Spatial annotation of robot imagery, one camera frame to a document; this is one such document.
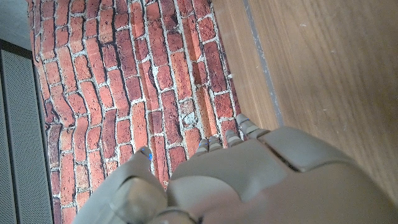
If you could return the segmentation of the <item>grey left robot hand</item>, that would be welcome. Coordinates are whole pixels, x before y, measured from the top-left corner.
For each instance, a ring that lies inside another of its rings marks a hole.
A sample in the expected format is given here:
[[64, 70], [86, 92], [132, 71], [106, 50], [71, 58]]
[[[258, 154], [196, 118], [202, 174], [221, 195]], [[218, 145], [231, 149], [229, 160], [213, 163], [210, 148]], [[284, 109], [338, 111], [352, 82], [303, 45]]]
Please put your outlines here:
[[94, 191], [75, 223], [396, 223], [397, 205], [346, 154], [301, 130], [236, 118], [164, 187], [140, 148]]

